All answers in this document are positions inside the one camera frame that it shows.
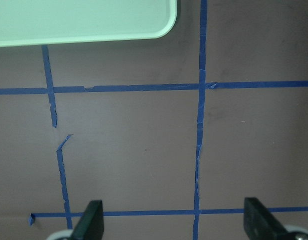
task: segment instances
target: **horizontal blue tape line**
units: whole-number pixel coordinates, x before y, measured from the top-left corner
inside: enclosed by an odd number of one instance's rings
[[[209,82],[206,89],[257,89],[257,88],[301,88],[308,87],[308,81],[246,81]]]
[[[137,92],[137,91],[171,91],[171,90],[197,90],[198,83],[189,84],[147,84],[147,85],[104,85],[94,87],[84,86],[55,86],[55,93],[101,93],[101,92]]]
[[[297,207],[270,207],[268,208],[272,213],[290,213],[290,212],[308,212],[308,206]],[[149,211],[105,211],[106,217],[118,216],[150,216],[150,215],[205,215],[205,214],[242,214],[243,208],[229,208],[229,209],[202,209],[202,210],[149,210]],[[52,213],[32,213],[33,218],[66,218],[66,217],[81,217],[82,212],[52,212]]]
[[[46,88],[0,88],[0,95],[47,94]]]

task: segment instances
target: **mint green plastic tray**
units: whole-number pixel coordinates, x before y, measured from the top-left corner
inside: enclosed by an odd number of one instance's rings
[[[159,38],[177,0],[0,0],[0,47]]]

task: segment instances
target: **vertical blue tape line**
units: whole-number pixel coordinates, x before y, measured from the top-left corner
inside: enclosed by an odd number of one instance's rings
[[[48,90],[50,114],[52,117],[52,125],[55,128],[57,127],[56,101],[55,101],[53,77],[52,77],[52,72],[50,69],[49,53],[48,53],[47,45],[42,45],[42,54],[43,54],[44,70],[45,70],[45,77],[46,77],[46,85],[47,85],[47,90]]]
[[[193,240],[198,240],[199,232],[199,160],[203,146],[203,128],[206,89],[206,34],[207,34],[207,0],[200,1],[200,34],[199,34],[199,86],[197,110],[197,146],[195,159],[195,195],[194,195],[194,224]]]
[[[64,166],[64,161],[63,161],[62,147],[67,142],[67,140],[69,140],[70,137],[71,137],[71,134],[67,135],[65,140],[58,146],[58,148],[56,150],[57,161],[58,161],[58,169],[59,169],[59,173],[60,173],[60,183],[62,184],[64,209],[65,209],[65,213],[67,213],[67,214],[70,214],[70,206],[69,206],[69,198],[68,198],[68,192],[67,192],[67,186],[66,186],[66,175],[65,175],[65,166]],[[67,228],[72,229],[73,228],[72,218],[70,216],[67,216],[66,221],[67,221]]]

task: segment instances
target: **blue tape grid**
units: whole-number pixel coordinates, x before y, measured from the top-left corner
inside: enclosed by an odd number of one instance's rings
[[[57,127],[57,113],[55,93],[101,93],[101,92],[137,92],[137,91],[177,91],[177,90],[198,90],[198,111],[197,111],[197,146],[195,159],[195,193],[193,210],[147,210],[147,211],[106,211],[104,216],[155,216],[155,215],[194,215],[193,240],[198,239],[199,215],[212,214],[242,214],[242,208],[233,209],[201,209],[199,206],[199,159],[203,142],[203,122],[205,108],[205,90],[215,89],[250,89],[250,88],[301,88],[308,87],[308,80],[303,81],[254,81],[254,82],[209,82],[206,83],[206,33],[207,33],[207,0],[201,0],[200,13],[200,54],[199,54],[199,83],[184,84],[144,84],[144,85],[101,85],[85,88],[84,86],[53,86],[53,78],[49,62],[48,47],[42,45],[43,63],[47,88],[0,88],[0,95],[30,95],[48,94],[52,126]],[[62,147],[70,135],[58,147],[56,154],[62,184],[62,195],[64,199],[65,212],[57,213],[32,213],[28,220],[29,224],[34,223],[35,218],[66,218],[67,227],[72,228],[72,217],[81,217],[82,212],[71,213],[69,198],[66,187],[65,167],[63,163]],[[282,212],[308,212],[308,206],[303,207],[276,207],[269,208],[273,213]]]

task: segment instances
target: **metal screw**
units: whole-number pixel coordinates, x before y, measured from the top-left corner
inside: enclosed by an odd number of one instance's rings
[[[304,234],[304,233],[298,233],[295,236],[296,240],[308,240],[308,235]]]

